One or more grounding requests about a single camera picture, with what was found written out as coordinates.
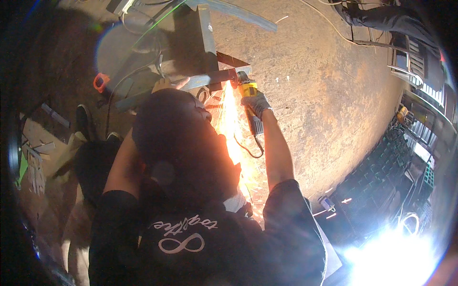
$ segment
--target yellow tool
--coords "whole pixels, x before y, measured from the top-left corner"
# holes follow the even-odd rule
[[[257,84],[250,79],[244,71],[237,73],[238,89],[242,97],[254,97],[257,94]],[[246,118],[250,127],[251,134],[259,135],[264,133],[262,121],[254,114],[249,107],[245,107]]]

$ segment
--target infinity symbol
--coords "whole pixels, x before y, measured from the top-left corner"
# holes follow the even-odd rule
[[[189,249],[189,248],[186,248],[186,245],[188,245],[189,241],[193,240],[194,238],[198,238],[200,239],[201,241],[201,246],[199,247],[199,249]],[[177,248],[174,248],[172,250],[166,250],[162,247],[162,243],[164,241],[167,241],[167,240],[171,240],[171,241],[175,241],[176,243],[178,243],[178,247]],[[183,242],[180,242],[179,240],[176,240],[176,239],[173,239],[173,238],[164,238],[164,239],[161,239],[159,240],[159,249],[162,250],[163,252],[167,253],[167,254],[174,254],[174,253],[178,253],[180,252],[181,250],[183,249],[186,249],[187,251],[189,252],[199,252],[203,249],[203,247],[205,246],[205,242],[203,241],[203,238],[201,237],[200,234],[198,233],[194,233],[193,235],[191,235],[190,237],[188,237],[187,239],[185,239]]]

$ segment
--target gray glove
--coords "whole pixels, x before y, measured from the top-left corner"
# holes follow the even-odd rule
[[[262,112],[266,109],[273,110],[270,106],[269,102],[267,101],[266,96],[264,93],[257,91],[255,97],[242,97],[240,104],[243,106],[248,106],[253,110],[255,115],[261,119],[262,121]]]

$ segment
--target hand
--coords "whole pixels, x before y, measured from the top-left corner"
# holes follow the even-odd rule
[[[255,113],[259,119],[262,120],[262,112],[266,109],[272,109],[270,106],[269,102],[267,101],[266,96],[264,93],[257,91],[257,94],[255,97],[243,97],[242,100],[240,101],[240,104],[243,106],[248,106],[249,108],[252,109],[252,111]]]
[[[156,91],[158,90],[161,90],[161,89],[166,89],[166,88],[174,88],[174,89],[180,89],[182,88],[188,81],[189,81],[189,77],[186,77],[182,80],[180,80],[177,84],[173,85],[171,82],[170,82],[170,79],[166,78],[161,78],[160,80],[158,80],[155,84],[154,84],[154,87],[153,87],[153,91],[151,91],[151,93],[155,93]]]

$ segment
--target concrete floor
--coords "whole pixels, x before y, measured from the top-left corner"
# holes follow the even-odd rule
[[[105,10],[108,2],[61,3],[77,12],[59,13],[53,24],[56,34],[38,41],[35,50],[26,55],[40,61],[30,61],[25,68],[24,96],[30,100],[22,103],[24,109],[50,95],[50,106],[74,122],[75,107],[84,103],[91,109],[97,133],[103,137],[107,106],[96,107],[103,97],[92,82],[103,60],[95,60],[96,47],[104,31],[112,26],[111,21],[117,20]],[[288,16],[278,23],[277,32],[267,32],[236,17],[211,12],[217,50],[252,65],[253,78],[267,95],[290,146],[296,179],[317,209],[318,197],[341,182],[383,134],[398,106],[403,83],[386,67],[391,58],[386,48],[344,41],[324,18],[298,0],[228,2],[273,22]],[[330,6],[309,2],[350,37],[349,26]],[[138,38],[124,33],[127,36],[121,43],[111,46],[110,57],[125,52],[123,42],[128,46]],[[379,36],[374,30],[374,37]],[[368,30],[357,27],[354,37],[369,40]],[[383,35],[380,42],[386,41]],[[71,130],[65,130],[42,111],[32,118],[66,143]],[[113,112],[110,131],[124,134],[132,120],[132,115]],[[262,170],[264,159],[256,164]],[[257,191],[251,195],[257,210],[262,211],[267,184],[262,172],[257,179]]]

